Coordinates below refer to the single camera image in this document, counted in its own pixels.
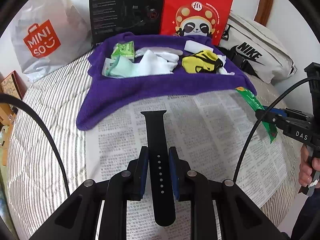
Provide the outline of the person's right hand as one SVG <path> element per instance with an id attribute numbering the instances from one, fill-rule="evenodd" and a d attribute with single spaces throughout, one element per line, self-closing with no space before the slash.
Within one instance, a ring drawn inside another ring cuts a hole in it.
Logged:
<path id="1" fill-rule="evenodd" d="M 312 161 L 312 164 L 308 164 L 309 152 L 306 145 L 303 145 L 300 149 L 300 165 L 299 165 L 299 177 L 298 182 L 303 187 L 307 187 L 312 182 L 312 170 L 319 171 L 319 158 L 315 158 Z"/>

